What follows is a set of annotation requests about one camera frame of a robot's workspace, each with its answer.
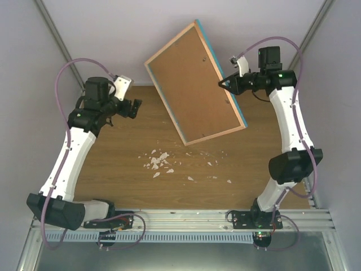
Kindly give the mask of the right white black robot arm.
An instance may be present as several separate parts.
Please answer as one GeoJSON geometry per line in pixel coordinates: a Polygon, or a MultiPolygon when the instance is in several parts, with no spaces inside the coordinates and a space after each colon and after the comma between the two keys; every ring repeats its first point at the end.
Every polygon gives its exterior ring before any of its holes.
{"type": "Polygon", "coordinates": [[[218,85],[231,94],[240,95],[247,90],[265,91],[276,113],[280,134],[281,154],[270,159],[270,180],[245,213],[232,213],[234,226],[256,229],[281,227],[276,220],[279,206],[285,196],[310,174],[323,158],[310,139],[299,105],[297,76],[293,70],[283,69],[280,47],[270,46],[258,50],[258,72],[251,72],[244,56],[232,57],[230,62],[238,69],[218,85]]]}

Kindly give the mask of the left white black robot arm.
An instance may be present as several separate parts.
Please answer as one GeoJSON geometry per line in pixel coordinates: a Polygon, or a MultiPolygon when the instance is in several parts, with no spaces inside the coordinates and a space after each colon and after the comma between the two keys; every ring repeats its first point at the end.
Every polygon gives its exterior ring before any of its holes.
{"type": "Polygon", "coordinates": [[[85,93],[68,116],[64,143],[53,170],[40,191],[27,198],[27,206],[40,222],[67,230],[77,230],[92,220],[104,228],[116,223],[111,202],[73,199],[85,158],[102,127],[111,125],[114,115],[136,118],[142,101],[125,98],[133,82],[125,76],[117,76],[113,81],[90,77],[85,82],[85,93]]]}

